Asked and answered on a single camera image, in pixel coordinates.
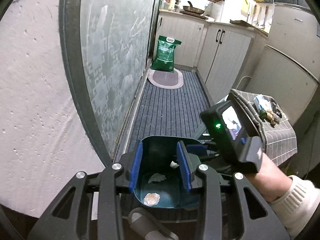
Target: trash can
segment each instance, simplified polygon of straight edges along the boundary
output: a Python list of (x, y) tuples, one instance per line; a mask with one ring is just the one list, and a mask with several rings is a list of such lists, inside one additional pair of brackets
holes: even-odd
[[(172, 168), (171, 162), (177, 161), (177, 143), (183, 141), (185, 145), (201, 144), (191, 138), (171, 136), (149, 136), (142, 140), (142, 158), (137, 179), (133, 190), (136, 198), (142, 203), (148, 193), (157, 193), (160, 200), (156, 208), (187, 208), (197, 207), (199, 195), (189, 195), (183, 187), (179, 168)], [(148, 183), (150, 177), (159, 173), (166, 177), (160, 182)]]

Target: white sleeve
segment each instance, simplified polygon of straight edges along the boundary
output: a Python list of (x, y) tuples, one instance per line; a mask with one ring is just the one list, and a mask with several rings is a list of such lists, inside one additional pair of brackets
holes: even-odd
[(281, 198), (273, 201), (271, 207), (294, 239), (305, 227), (320, 202), (320, 189), (309, 180), (297, 176), (292, 179), (290, 189)]

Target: silver screw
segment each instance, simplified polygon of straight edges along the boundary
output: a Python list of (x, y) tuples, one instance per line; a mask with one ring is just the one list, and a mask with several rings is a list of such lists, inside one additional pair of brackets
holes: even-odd
[(76, 174), (76, 177), (78, 179), (82, 179), (83, 177), (85, 176), (85, 173), (83, 171), (79, 171), (77, 174)]
[(205, 164), (200, 164), (200, 165), (199, 165), (199, 169), (200, 169), (201, 171), (206, 171), (206, 170), (208, 169), (208, 166), (205, 165)]
[(119, 169), (121, 169), (121, 164), (120, 163), (115, 163), (115, 164), (113, 164), (112, 165), (112, 168), (114, 169), (114, 170), (119, 170)]
[(236, 178), (236, 179), (243, 179), (243, 174), (240, 173), (240, 172), (237, 172), (237, 173), (235, 174), (235, 178)]

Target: cabinet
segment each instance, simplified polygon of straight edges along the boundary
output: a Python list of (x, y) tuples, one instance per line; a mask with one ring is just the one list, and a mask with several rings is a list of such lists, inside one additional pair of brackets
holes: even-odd
[(205, 85), (214, 103), (232, 88), (252, 38), (232, 31), (221, 31), (218, 49)]
[(207, 39), (204, 41), (204, 46), (198, 63), (198, 71), (203, 81), (207, 81), (207, 77), (212, 66), (214, 56), (216, 55), (222, 28), (211, 25), (207, 31)]
[(174, 63), (193, 67), (203, 28), (204, 24), (202, 23), (160, 15), (157, 24), (156, 41), (159, 35), (181, 41), (181, 45), (178, 45), (174, 50)]

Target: checkered cloth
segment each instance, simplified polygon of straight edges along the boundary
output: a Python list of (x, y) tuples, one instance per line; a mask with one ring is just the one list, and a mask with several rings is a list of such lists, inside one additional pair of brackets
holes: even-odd
[(278, 166), (297, 153), (297, 138), (296, 134), (290, 125), (287, 116), (281, 110), (276, 101), (269, 96), (264, 96), (268, 101), (273, 101), (282, 113), (282, 119), (279, 124), (273, 128), (270, 122), (261, 120), (253, 99), (258, 94), (247, 93), (235, 89), (231, 89), (230, 93), (245, 109), (253, 123), (257, 126), (260, 133), (264, 152)]

